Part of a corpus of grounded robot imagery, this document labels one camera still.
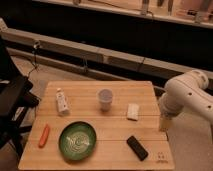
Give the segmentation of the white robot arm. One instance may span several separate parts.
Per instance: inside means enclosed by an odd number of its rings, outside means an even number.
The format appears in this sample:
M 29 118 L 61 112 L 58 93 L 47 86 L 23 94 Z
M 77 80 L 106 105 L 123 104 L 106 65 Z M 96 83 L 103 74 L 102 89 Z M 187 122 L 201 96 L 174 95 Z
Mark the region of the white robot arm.
M 205 92 L 208 85 L 208 77 L 200 70 L 191 70 L 169 79 L 158 100 L 161 112 L 159 130 L 167 131 L 172 118 L 178 116 L 184 107 L 213 124 L 213 96 Z

